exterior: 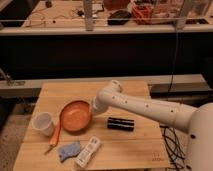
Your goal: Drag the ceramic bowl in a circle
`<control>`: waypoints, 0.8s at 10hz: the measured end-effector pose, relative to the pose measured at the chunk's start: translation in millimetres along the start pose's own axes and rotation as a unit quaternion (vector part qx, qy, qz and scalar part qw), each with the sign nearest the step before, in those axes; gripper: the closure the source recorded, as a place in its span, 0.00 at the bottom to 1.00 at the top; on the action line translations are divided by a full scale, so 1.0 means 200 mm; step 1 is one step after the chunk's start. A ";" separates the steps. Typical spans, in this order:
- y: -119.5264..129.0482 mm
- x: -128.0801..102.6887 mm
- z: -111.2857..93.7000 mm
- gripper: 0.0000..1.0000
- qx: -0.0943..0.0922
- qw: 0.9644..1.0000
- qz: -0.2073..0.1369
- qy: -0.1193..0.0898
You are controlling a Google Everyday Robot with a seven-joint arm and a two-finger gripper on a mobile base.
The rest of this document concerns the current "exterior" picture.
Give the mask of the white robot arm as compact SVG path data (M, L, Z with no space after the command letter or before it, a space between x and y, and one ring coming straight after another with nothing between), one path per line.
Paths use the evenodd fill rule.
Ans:
M109 107L141 115L186 133L188 145L184 171L213 171L213 102L193 107L130 96L122 93L117 80L111 80L91 101L91 111L97 115Z

